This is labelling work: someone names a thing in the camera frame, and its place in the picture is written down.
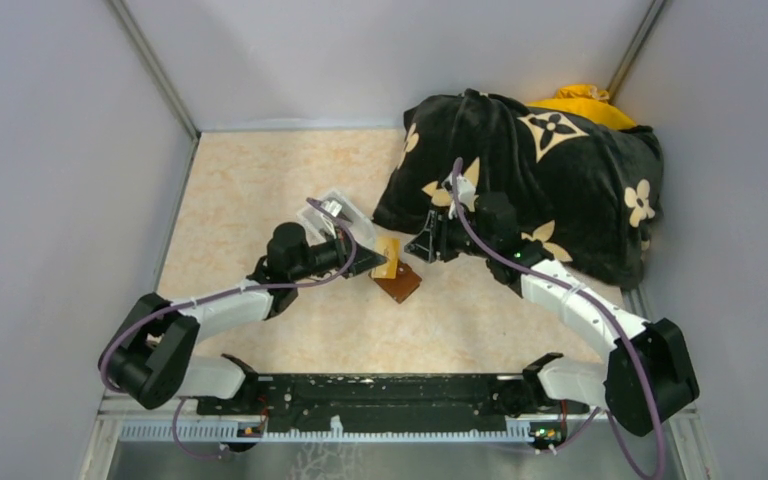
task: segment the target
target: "white zip tie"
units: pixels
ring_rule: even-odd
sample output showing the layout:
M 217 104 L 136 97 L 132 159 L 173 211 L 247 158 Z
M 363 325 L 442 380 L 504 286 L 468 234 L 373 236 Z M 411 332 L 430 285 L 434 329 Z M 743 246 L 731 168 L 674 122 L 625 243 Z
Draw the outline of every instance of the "white zip tie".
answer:
M 584 288 L 587 288 L 584 283 L 577 283 L 574 287 L 570 288 L 569 290 L 564 293 L 564 296 L 561 297 L 561 306 L 565 307 L 567 305 L 567 302 L 570 298 L 572 298 L 573 295 L 578 293 L 579 290 L 582 290 Z

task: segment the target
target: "black arm joint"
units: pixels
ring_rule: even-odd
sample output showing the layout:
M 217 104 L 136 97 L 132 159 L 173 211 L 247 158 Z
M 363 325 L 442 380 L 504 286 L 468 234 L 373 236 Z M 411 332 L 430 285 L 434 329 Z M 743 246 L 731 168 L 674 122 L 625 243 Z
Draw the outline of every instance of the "black arm joint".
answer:
M 532 402 L 538 409 L 551 407 L 558 402 L 546 395 L 546 390 L 543 389 L 543 384 L 540 382 L 540 378 L 537 377 L 537 374 L 550 362 L 562 358 L 563 356 L 564 354 L 562 353 L 547 353 L 534 362 L 531 362 L 529 366 L 522 370 L 522 383 L 525 387 L 525 393 L 532 399 Z
M 655 397 L 658 416 L 665 421 L 699 398 L 699 384 L 681 329 L 670 320 L 647 324 L 631 339 Z M 618 339 L 608 359 L 605 400 L 626 430 L 642 437 L 653 430 L 649 408 L 628 351 Z
M 554 260 L 555 256 L 543 248 L 540 242 L 523 240 L 522 246 L 514 251 L 513 254 L 505 255 L 505 258 L 517 265 L 525 268 L 531 268 L 543 260 Z M 522 272 L 507 265 L 503 265 L 492 258 L 487 259 L 487 268 L 493 274 L 493 279 L 513 290 L 514 293 L 522 297 L 522 282 L 520 278 Z
M 156 293 L 140 297 L 104 351 L 140 319 L 167 306 L 169 301 Z M 148 410 L 163 405 L 184 382 L 198 331 L 195 318 L 179 312 L 167 313 L 116 348 L 108 366 L 108 378 Z M 150 341 L 149 336 L 159 340 Z M 99 369 L 102 358 L 103 354 L 98 361 Z
M 257 382 L 260 375 L 249 364 L 233 355 L 223 353 L 222 358 L 230 360 L 246 374 L 246 378 L 243 379 L 243 384 L 237 394 L 234 395 L 233 401 L 241 405 L 253 405 L 257 400 Z
M 261 285 L 268 283 L 289 283 L 290 279 L 286 275 L 275 275 L 269 272 L 266 267 L 266 256 L 260 257 L 257 261 L 257 266 L 254 272 L 246 277 L 249 280 L 253 280 Z M 276 315 L 281 314 L 290 307 L 290 305 L 299 298 L 299 291 L 295 288 L 274 288 L 267 290 L 269 295 L 272 296 L 272 305 L 269 307 L 269 314 L 265 320 L 269 320 Z

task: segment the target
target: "flower pattern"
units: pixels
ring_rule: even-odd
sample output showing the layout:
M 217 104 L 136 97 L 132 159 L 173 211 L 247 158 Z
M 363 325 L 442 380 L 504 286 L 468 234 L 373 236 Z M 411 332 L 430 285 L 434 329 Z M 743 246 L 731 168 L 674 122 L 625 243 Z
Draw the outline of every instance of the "flower pattern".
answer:
M 554 233 L 555 233 L 555 221 L 551 220 L 537 227 L 537 229 L 535 229 L 534 232 L 532 232 L 530 235 L 523 232 L 522 239 L 531 240 L 532 242 L 540 242 L 541 244 L 543 244 L 543 248 L 545 248 L 552 255 L 554 255 L 555 260 L 559 262 L 564 262 L 564 263 L 571 262 L 572 257 L 570 256 L 569 252 L 567 252 L 564 249 L 564 247 L 558 245 L 557 243 L 552 243 L 549 241 L 549 239 L 552 238 L 552 235 Z
M 472 164 L 466 169 L 466 172 L 463 173 L 464 178 L 469 180 L 469 183 L 478 186 L 478 174 L 481 172 L 481 162 L 478 157 L 475 157 L 475 160 L 473 160 Z M 431 204 L 436 207 L 445 207 L 452 203 L 452 196 L 449 195 L 449 192 L 446 191 L 445 188 L 440 188 L 440 182 L 434 181 L 430 182 L 428 185 L 422 187 L 422 191 L 425 192 L 426 195 L 431 197 Z M 475 195 L 473 198 L 473 202 L 475 199 L 478 198 L 478 195 Z M 475 204 L 467 205 L 466 206 L 468 210 L 475 211 Z
M 625 204 L 631 209 L 628 223 L 634 228 L 640 226 L 641 220 L 655 218 L 655 210 L 649 206 L 649 191 L 649 180 L 645 178 L 637 184 L 637 189 L 625 189 Z
M 587 136 L 566 115 L 559 112 L 529 114 L 519 117 L 519 120 L 528 127 L 534 137 L 534 146 L 537 150 L 534 160 L 536 163 L 539 163 L 549 150 L 561 142 Z
M 411 128 L 408 130 L 408 134 L 405 136 L 405 148 L 402 149 L 402 159 L 399 160 L 399 166 L 405 162 L 405 157 L 408 152 L 413 151 L 416 148 L 416 144 L 419 143 L 419 133 L 416 131 L 416 124 L 411 124 Z

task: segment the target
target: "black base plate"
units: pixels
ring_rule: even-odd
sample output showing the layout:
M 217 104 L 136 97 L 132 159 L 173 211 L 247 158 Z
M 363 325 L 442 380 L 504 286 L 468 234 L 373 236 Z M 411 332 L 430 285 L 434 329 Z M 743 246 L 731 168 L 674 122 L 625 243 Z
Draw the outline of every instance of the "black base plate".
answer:
M 269 431 L 276 433 L 329 431 L 335 415 L 344 431 L 356 433 L 503 431 L 508 415 L 560 413 L 559 402 L 530 401 L 521 374 L 261 373 L 253 398 L 246 404 L 203 398 L 197 412 L 259 415 L 268 407 Z M 588 408 L 567 402 L 569 414 Z

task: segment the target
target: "red wire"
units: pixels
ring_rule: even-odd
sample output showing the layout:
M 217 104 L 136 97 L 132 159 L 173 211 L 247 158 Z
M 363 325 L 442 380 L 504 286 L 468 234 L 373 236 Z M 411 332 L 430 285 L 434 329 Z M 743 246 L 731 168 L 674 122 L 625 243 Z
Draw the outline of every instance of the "red wire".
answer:
M 561 400 L 561 430 L 563 430 L 564 435 L 566 435 L 566 429 L 567 429 L 567 401 Z
M 260 420 L 260 425 L 257 426 L 260 433 L 263 433 L 263 427 L 266 426 L 266 420 L 269 419 L 269 404 L 266 403 L 264 396 L 257 397 L 257 399 L 263 402 L 263 410 L 260 411 L 260 416 L 263 418 Z

